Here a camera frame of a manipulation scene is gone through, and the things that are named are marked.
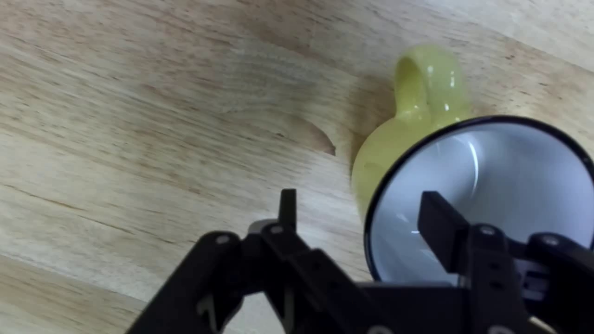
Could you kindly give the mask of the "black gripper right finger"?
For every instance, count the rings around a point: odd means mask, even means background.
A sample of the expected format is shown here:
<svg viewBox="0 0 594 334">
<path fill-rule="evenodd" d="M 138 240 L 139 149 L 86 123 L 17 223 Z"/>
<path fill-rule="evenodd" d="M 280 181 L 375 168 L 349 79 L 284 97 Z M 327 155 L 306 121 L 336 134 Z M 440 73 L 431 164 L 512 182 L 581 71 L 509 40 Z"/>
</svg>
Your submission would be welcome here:
<svg viewBox="0 0 594 334">
<path fill-rule="evenodd" d="M 524 247 L 494 225 L 472 225 L 438 192 L 422 195 L 418 229 L 446 271 L 446 279 L 427 281 L 425 288 L 498 292 L 522 288 L 516 259 Z"/>
</svg>

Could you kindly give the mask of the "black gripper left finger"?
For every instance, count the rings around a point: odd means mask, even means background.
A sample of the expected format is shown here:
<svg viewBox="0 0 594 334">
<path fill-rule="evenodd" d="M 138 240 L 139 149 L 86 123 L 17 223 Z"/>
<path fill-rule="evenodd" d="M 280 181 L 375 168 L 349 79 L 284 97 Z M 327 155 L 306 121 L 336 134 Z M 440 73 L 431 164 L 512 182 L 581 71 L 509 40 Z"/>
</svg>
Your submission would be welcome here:
<svg viewBox="0 0 594 334">
<path fill-rule="evenodd" d="M 279 214 L 249 227 L 249 259 L 258 270 L 305 273 L 308 246 L 297 234 L 297 192 L 282 190 Z"/>
</svg>

